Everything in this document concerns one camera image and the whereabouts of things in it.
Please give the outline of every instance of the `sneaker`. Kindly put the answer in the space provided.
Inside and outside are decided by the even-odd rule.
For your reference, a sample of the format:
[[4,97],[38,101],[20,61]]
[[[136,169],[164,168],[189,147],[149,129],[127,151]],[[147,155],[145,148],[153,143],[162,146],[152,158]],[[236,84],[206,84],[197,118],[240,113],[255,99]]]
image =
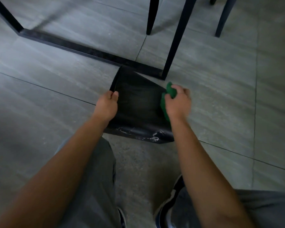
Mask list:
[[184,187],[185,183],[183,176],[180,175],[174,184],[173,190],[171,192],[171,197],[168,200],[164,201],[163,204],[161,204],[160,207],[155,211],[154,220],[156,228],[167,228],[166,215],[175,204],[178,193]]
[[122,225],[121,228],[127,228],[127,223],[125,221],[125,214],[123,213],[122,209],[120,209],[119,207],[117,207],[117,210],[120,216],[120,223]]

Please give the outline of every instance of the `black trash bag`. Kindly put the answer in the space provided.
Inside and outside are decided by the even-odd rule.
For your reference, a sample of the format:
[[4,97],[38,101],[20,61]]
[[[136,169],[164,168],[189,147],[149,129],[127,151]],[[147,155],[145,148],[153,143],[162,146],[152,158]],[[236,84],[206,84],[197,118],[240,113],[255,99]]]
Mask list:
[[170,122],[160,108],[165,88],[121,66],[110,88],[118,91],[118,111],[105,133],[163,144],[173,142]]

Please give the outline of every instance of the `green rag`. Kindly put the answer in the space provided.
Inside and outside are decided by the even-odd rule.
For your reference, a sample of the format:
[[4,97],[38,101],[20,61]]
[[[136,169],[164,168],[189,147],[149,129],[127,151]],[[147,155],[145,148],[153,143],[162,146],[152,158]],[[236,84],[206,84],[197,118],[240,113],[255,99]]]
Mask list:
[[160,100],[160,107],[163,110],[163,114],[165,116],[165,119],[167,119],[168,121],[170,121],[170,119],[169,119],[169,116],[168,116],[167,111],[166,111],[165,95],[170,94],[171,98],[173,99],[176,97],[176,94],[177,94],[176,89],[172,88],[171,85],[172,85],[172,82],[169,81],[167,84],[166,92],[162,93],[162,98]]

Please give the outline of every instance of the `gray pants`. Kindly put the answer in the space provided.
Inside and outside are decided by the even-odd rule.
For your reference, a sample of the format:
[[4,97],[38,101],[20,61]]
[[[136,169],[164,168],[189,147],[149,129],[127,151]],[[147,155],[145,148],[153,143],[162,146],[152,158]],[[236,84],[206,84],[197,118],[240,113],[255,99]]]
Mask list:
[[[59,227],[121,227],[115,205],[115,164],[109,142],[100,138]],[[285,193],[250,190],[237,190],[237,193],[257,227],[285,227]],[[180,191],[176,199],[171,223],[176,228],[200,227],[186,188]]]

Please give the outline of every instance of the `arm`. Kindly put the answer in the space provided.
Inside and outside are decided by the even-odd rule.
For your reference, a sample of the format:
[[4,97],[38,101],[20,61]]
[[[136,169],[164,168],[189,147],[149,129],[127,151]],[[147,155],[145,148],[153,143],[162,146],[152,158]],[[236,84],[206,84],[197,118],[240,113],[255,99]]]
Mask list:
[[92,117],[21,189],[0,228],[56,227],[79,186],[89,157],[117,112],[118,92],[106,92]]
[[236,192],[210,159],[190,128],[188,89],[173,85],[177,96],[165,96],[187,191],[203,227],[254,227]]

